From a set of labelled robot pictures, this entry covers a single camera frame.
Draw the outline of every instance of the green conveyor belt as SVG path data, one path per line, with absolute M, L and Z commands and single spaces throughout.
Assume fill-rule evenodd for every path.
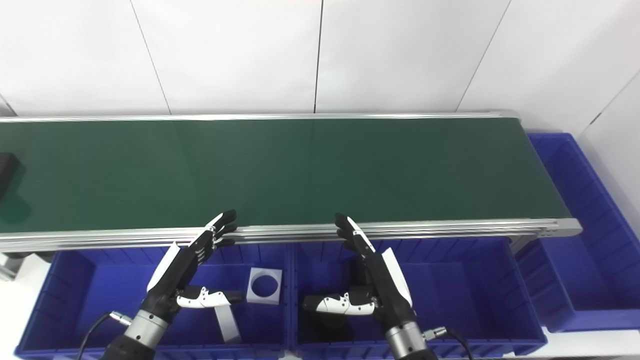
M 568 218 L 517 119 L 0 124 L 0 232 Z

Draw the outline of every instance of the metal bracket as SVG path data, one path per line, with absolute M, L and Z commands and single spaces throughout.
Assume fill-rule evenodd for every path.
M 22 266 L 24 258 L 9 258 L 2 254 L 3 258 L 6 258 L 3 263 L 0 264 L 0 281 L 13 281 L 18 275 L 18 271 Z

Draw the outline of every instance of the blue plastic bin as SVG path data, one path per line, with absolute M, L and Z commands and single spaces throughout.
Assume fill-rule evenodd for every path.
M 551 332 L 640 329 L 638 239 L 570 134 L 530 139 L 584 228 L 518 255 L 541 323 Z
M 388 343 L 371 316 L 351 316 L 350 340 L 318 333 L 317 319 L 300 308 L 304 296 L 344 293 L 355 253 L 339 242 L 295 245 L 294 350 L 306 359 L 391 359 Z M 389 240 L 406 277 L 423 330 L 449 326 L 468 338 L 479 357 L 514 351 L 528 354 L 547 342 L 506 238 Z M 345 333 L 341 328 L 330 336 Z M 438 357 L 465 357 L 453 339 L 434 340 Z
M 106 311 L 133 316 L 164 249 L 66 251 L 56 254 L 16 348 L 23 359 L 75 358 L 90 324 Z M 246 291 L 252 266 L 283 270 L 280 305 L 232 306 L 242 344 L 226 345 L 213 309 L 182 309 L 157 348 L 156 359 L 277 359 L 289 346 L 291 245 L 239 245 L 216 251 L 192 284 Z M 124 332 L 106 321 L 93 332 L 86 358 L 97 358 Z

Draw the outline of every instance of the robotic finger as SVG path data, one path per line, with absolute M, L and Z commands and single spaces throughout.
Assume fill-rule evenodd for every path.
M 180 307 L 203 309 L 206 307 L 229 306 L 244 299 L 241 291 L 209 290 L 204 286 L 187 285 L 176 301 Z

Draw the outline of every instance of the white wall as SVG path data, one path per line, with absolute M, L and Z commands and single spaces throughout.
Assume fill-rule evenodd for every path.
M 0 94 L 0 116 L 15 116 L 11 106 L 5 101 L 2 94 Z
M 22 116 L 511 109 L 527 129 L 578 135 L 640 69 L 636 0 L 0 9 L 0 94 Z
M 0 94 L 19 115 L 167 113 L 128 0 L 0 0 Z
M 578 137 L 636 234 L 640 234 L 640 72 Z
M 327 0 L 317 112 L 454 112 L 508 0 Z
M 320 0 L 135 0 L 172 113 L 313 111 Z
M 640 1 L 513 0 L 460 110 L 579 134 L 640 69 Z

